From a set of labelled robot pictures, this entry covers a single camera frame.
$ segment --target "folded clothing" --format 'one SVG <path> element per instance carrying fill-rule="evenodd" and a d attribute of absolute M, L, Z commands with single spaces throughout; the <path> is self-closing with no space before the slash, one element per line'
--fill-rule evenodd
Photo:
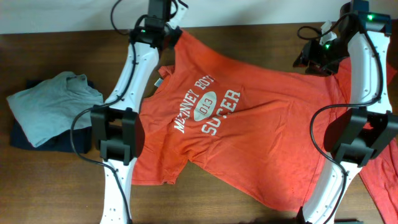
<path fill-rule="evenodd" d="M 62 72 L 28 90 L 7 97 L 15 119 L 33 147 L 70 129 L 74 117 L 93 105 L 102 105 L 103 96 L 88 86 L 86 75 Z M 83 115 L 75 129 L 91 126 L 90 114 Z"/>
<path fill-rule="evenodd" d="M 33 88 L 43 80 L 28 80 L 26 89 Z M 94 88 L 94 83 L 87 81 L 88 86 Z M 77 129 L 73 131 L 73 141 L 75 148 L 79 153 L 87 153 L 91 149 L 91 127 Z M 73 152 L 70 147 L 70 132 L 65 131 L 58 136 L 54 136 L 41 146 L 33 147 L 27 140 L 24 131 L 18 121 L 14 121 L 10 133 L 10 145 L 19 149 L 37 150 L 37 151 L 60 151 Z"/>

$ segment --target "white lettering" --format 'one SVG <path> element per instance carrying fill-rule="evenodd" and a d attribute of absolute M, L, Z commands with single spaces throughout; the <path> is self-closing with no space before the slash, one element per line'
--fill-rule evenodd
<path fill-rule="evenodd" d="M 201 105 L 204 106 L 204 107 L 207 107 L 207 109 L 210 109 L 210 106 L 208 106 L 208 105 L 206 105 L 206 104 L 204 104 L 204 103 L 202 103 Z"/>
<path fill-rule="evenodd" d="M 192 103 L 196 102 L 196 97 L 190 96 L 189 93 L 185 95 L 185 99 L 191 101 Z"/>
<path fill-rule="evenodd" d="M 180 114 L 183 113 L 185 116 L 189 117 L 191 107 L 185 106 L 183 103 L 180 104 Z"/>
<path fill-rule="evenodd" d="M 199 109 L 199 112 L 201 112 L 203 115 L 206 115 L 207 114 L 207 109 L 205 109 L 205 108 L 203 108 L 203 107 L 201 107 L 200 109 Z"/>
<path fill-rule="evenodd" d="M 240 93 L 236 93 L 236 92 L 234 92 L 234 91 L 232 91 L 232 90 L 228 90 L 226 93 L 225 93 L 225 97 L 226 98 L 229 98 L 229 99 L 231 99 L 231 100 L 233 100 L 233 101 L 235 101 L 235 102 L 238 102 L 239 101 L 239 97 L 241 96 L 241 94 Z"/>
<path fill-rule="evenodd" d="M 182 118 L 182 119 L 176 118 L 176 120 L 177 120 L 179 123 L 182 123 L 182 124 L 185 124 L 185 119 L 186 119 L 186 118 Z"/>
<path fill-rule="evenodd" d="M 202 85 L 199 81 L 195 82 L 195 86 L 201 88 L 202 90 L 204 90 L 206 88 L 206 86 Z"/>
<path fill-rule="evenodd" d="M 217 113 L 216 113 L 216 114 L 217 114 L 217 116 L 221 116 L 221 114 L 220 114 L 220 113 L 222 112 L 222 110 L 223 110 L 223 109 L 221 109 L 221 108 L 217 110 Z"/>
<path fill-rule="evenodd" d="M 206 99 L 205 99 L 205 103 L 207 104 L 208 102 L 210 102 L 209 105 L 212 105 L 212 104 L 213 104 L 213 100 L 210 100 L 210 99 L 206 98 Z"/>
<path fill-rule="evenodd" d="M 195 94 L 192 90 L 188 90 L 188 93 L 194 94 L 196 97 L 199 97 L 199 95 Z"/>
<path fill-rule="evenodd" d="M 181 123 L 179 123 L 179 122 L 177 121 L 177 119 L 174 120 L 174 123 L 177 124 L 177 125 L 174 126 L 174 128 L 177 128 L 177 129 L 180 130 L 182 133 L 184 133 L 184 125 L 181 124 Z"/>
<path fill-rule="evenodd" d="M 220 126 L 220 124 L 221 124 L 221 121 L 218 118 L 216 118 L 216 117 L 212 117 L 212 118 L 213 118 L 213 120 L 217 121 L 217 124 L 213 124 L 211 121 L 207 121 L 206 123 L 212 125 L 215 128 L 218 128 Z"/>
<path fill-rule="evenodd" d="M 221 106 L 221 107 L 224 107 L 224 108 L 226 108 L 226 109 L 229 109 L 231 112 L 233 112 L 233 111 L 235 110 L 236 103 L 231 104 L 231 103 L 228 103 L 228 102 L 226 101 L 226 99 L 223 99 L 223 101 L 221 102 L 221 105 L 220 105 L 220 106 Z"/>
<path fill-rule="evenodd" d="M 181 105 L 184 105 L 184 106 L 187 106 L 187 107 L 193 106 L 193 103 L 188 102 L 187 99 L 184 98 L 183 101 L 184 101 L 185 103 L 181 103 Z"/>
<path fill-rule="evenodd" d="M 213 78 L 211 78 L 209 75 L 207 75 L 207 76 L 203 77 L 202 79 L 205 79 L 205 78 L 209 79 L 211 82 L 214 82 L 214 79 L 213 79 Z"/>
<path fill-rule="evenodd" d="M 205 125 L 205 124 L 201 127 L 201 131 L 202 131 L 203 133 L 209 133 L 210 131 L 213 131 L 213 133 L 212 133 L 211 135 L 212 135 L 212 136 L 216 135 L 217 129 L 212 128 L 212 127 L 209 127 L 207 130 L 205 130 L 206 127 L 207 127 L 207 125 Z"/>
<path fill-rule="evenodd" d="M 208 86 L 208 85 L 210 85 L 210 82 L 208 82 L 208 81 L 206 81 L 206 80 L 204 80 L 204 79 L 199 79 L 198 80 L 202 85 L 205 85 L 205 86 Z"/>

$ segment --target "orange t-shirt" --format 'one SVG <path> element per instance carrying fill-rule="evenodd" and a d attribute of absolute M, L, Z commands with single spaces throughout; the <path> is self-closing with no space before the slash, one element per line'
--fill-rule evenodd
<path fill-rule="evenodd" d="M 346 103 L 344 83 L 231 60 L 186 32 L 175 54 L 175 69 L 160 69 L 163 84 L 142 104 L 146 142 L 132 183 L 174 184 L 189 160 L 270 208 L 297 211 L 324 163 L 310 140 L 310 119 L 322 106 Z M 317 117 L 319 145 L 344 112 Z"/>

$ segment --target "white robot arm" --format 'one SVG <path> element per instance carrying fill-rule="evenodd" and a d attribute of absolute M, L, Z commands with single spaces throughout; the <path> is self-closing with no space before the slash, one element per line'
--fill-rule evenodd
<path fill-rule="evenodd" d="M 325 31 L 320 42 L 310 39 L 294 66 L 309 66 L 308 72 L 331 75 L 340 60 L 351 57 L 350 108 L 326 130 L 326 160 L 310 200 L 300 209 L 297 222 L 305 224 L 335 223 L 335 212 L 351 181 L 370 159 L 375 159 L 398 132 L 398 119 L 392 115 L 386 84 L 386 55 L 391 35 L 388 15 L 369 12 L 369 3 L 355 0 L 340 11 L 338 39 Z M 372 129 L 364 128 L 369 123 Z"/>
<path fill-rule="evenodd" d="M 117 171 L 114 175 L 112 170 L 104 168 L 102 224 L 131 223 L 129 199 L 132 172 L 144 143 L 144 131 L 138 117 L 141 100 L 163 49 L 177 43 L 182 33 L 178 25 L 187 10 L 188 6 L 181 0 L 149 1 L 148 15 L 142 16 L 129 33 L 126 63 L 116 87 L 105 101 L 111 105 L 91 111 L 96 146 L 103 163 Z M 109 122 L 114 119 L 121 119 L 122 126 L 110 125 Z"/>

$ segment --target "wooden table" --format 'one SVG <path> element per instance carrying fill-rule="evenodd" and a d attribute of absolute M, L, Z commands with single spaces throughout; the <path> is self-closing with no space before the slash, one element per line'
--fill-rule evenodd
<path fill-rule="evenodd" d="M 204 44 L 228 57 L 260 67 L 303 72 L 292 63 L 305 41 L 296 37 L 302 24 L 187 29 Z M 398 34 L 398 24 L 394 33 Z M 398 64 L 398 35 L 389 61 Z M 27 79 L 48 79 L 62 71 L 85 73 L 108 96 L 127 55 L 127 37 L 113 31 L 16 34 L 0 36 L 0 223 L 99 223 L 103 209 L 103 168 L 62 152 L 25 151 L 9 146 L 12 113 L 6 96 L 24 89 Z M 166 51 L 162 65 L 172 64 Z M 147 94 L 154 91 L 154 73 Z M 398 111 L 398 78 L 389 89 Z M 99 159 L 91 150 L 87 155 Z M 188 163 L 175 185 L 132 188 L 135 223 L 248 223 L 292 212 L 266 208 L 248 195 Z M 349 187 L 338 218 L 382 223 L 361 179 Z"/>

